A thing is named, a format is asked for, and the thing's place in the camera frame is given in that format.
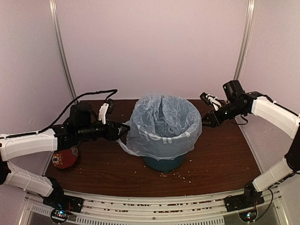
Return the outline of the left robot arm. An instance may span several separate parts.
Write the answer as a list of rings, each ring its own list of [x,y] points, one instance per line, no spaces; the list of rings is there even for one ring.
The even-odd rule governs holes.
[[[11,159],[40,152],[68,150],[80,142],[104,138],[116,141],[130,127],[108,120],[106,116],[114,104],[104,102],[98,113],[92,106],[80,102],[71,106],[70,115],[63,124],[54,124],[45,131],[0,136],[0,183],[15,186],[49,199],[57,208],[67,204],[67,197],[60,184],[48,177],[36,175],[10,162]]]

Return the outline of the teal plastic trash bin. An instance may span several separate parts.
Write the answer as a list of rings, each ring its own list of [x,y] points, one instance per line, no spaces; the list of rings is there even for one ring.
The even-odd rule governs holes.
[[[151,157],[143,157],[143,160],[146,163],[146,165],[151,169],[167,174],[170,171],[180,167],[184,162],[185,158],[186,158],[186,154],[178,156],[173,160],[166,160],[166,159],[156,160]]]

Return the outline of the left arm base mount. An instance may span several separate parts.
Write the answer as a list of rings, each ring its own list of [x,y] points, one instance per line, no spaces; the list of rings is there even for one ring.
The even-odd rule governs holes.
[[[52,207],[50,219],[55,224],[66,222],[75,213],[80,213],[83,208],[84,200],[80,197],[63,195],[59,197],[41,197],[43,204]]]

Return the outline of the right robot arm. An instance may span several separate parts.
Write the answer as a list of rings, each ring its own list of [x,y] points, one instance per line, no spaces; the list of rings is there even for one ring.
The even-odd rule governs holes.
[[[261,193],[300,171],[300,115],[258,91],[246,92],[238,80],[223,84],[226,99],[202,93],[200,99],[213,108],[204,115],[202,124],[219,127],[236,117],[250,116],[244,136],[263,172],[244,187],[240,203],[250,207]]]

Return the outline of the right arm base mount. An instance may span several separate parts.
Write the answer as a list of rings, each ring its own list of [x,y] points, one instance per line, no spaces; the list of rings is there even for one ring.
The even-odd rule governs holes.
[[[258,219],[257,206],[264,203],[264,198],[259,196],[247,201],[244,195],[229,195],[224,199],[227,212],[237,211],[241,221],[255,222]]]

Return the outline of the translucent blue plastic trash bag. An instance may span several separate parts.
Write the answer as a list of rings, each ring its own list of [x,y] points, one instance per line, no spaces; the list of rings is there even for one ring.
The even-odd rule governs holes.
[[[120,147],[130,155],[173,160],[195,147],[202,133],[198,109],[181,97],[147,94],[140,98],[126,125],[130,130]]]

